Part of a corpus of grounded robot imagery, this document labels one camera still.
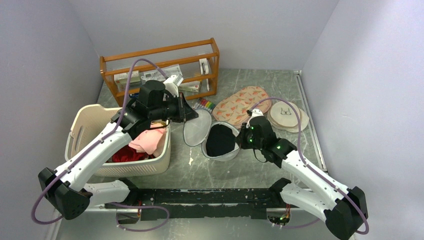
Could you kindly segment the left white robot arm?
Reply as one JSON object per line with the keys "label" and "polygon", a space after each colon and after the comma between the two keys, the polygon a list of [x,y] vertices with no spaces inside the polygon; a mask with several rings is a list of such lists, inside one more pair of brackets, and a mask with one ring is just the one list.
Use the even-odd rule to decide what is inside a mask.
{"label": "left white robot arm", "polygon": [[126,208],[134,207],[139,194],[121,180],[102,184],[90,190],[86,183],[90,177],[118,150],[128,145],[141,133],[152,130],[154,121],[185,123],[198,118],[198,113],[187,103],[182,92],[172,92],[176,86],[157,80],[148,81],[110,120],[100,134],[73,158],[58,166],[41,170],[38,180],[42,189],[36,200],[31,218],[36,218],[36,209],[45,198],[61,215],[59,219],[72,220],[89,206],[121,203]]}

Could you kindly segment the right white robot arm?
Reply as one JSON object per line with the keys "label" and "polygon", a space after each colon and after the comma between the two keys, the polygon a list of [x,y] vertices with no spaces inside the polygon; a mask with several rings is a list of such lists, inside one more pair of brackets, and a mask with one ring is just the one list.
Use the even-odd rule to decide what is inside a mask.
{"label": "right white robot arm", "polygon": [[368,208],[364,191],[350,188],[311,163],[290,141],[276,136],[271,123],[264,116],[254,116],[243,123],[236,142],[241,149],[260,151],[266,162],[284,169],[310,190],[304,190],[287,181],[270,193],[275,207],[285,203],[299,207],[323,221],[338,239],[348,240],[359,228],[368,233]]}

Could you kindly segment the white mesh laundry bag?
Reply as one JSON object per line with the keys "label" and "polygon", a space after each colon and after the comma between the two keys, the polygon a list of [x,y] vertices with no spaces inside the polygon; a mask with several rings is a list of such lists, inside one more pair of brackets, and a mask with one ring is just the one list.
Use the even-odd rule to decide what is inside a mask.
{"label": "white mesh laundry bag", "polygon": [[236,143],[235,139],[235,148],[233,151],[221,155],[212,157],[207,155],[206,151],[206,141],[208,139],[211,128],[214,125],[225,125],[232,129],[232,132],[235,137],[239,134],[239,130],[233,125],[224,122],[224,121],[215,121],[213,122],[211,114],[205,109],[196,109],[198,113],[198,118],[192,119],[184,123],[183,127],[183,139],[186,145],[190,147],[200,146],[202,154],[211,160],[219,161],[219,162],[227,162],[236,157],[236,155],[240,151],[240,147]]}

